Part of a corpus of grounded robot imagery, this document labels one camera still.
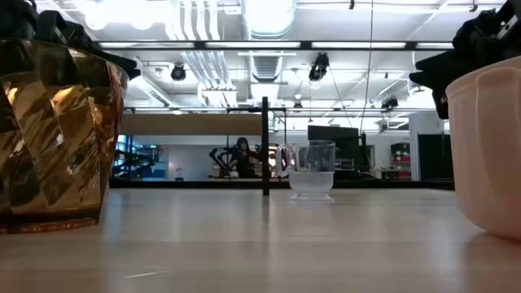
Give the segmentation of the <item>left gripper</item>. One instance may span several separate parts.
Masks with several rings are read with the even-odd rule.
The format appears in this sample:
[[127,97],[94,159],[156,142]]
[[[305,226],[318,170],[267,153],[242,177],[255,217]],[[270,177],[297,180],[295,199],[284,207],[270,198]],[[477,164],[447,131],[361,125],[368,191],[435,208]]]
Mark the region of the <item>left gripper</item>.
[[142,74],[135,60],[107,53],[93,44],[82,25],[66,21],[55,10],[38,13],[34,1],[1,0],[1,39],[7,38],[35,39],[90,52],[122,68],[130,80]]

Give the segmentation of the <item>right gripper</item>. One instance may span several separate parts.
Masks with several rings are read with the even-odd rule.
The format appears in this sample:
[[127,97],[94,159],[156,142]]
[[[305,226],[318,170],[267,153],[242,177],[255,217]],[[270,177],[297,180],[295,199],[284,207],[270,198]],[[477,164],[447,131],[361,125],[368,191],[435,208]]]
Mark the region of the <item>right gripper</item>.
[[454,50],[418,61],[418,70],[410,73],[412,82],[431,90],[437,115],[449,118],[447,86],[456,80],[455,69],[471,72],[489,64],[520,56],[520,0],[506,0],[502,7],[481,11],[466,21],[453,38]]

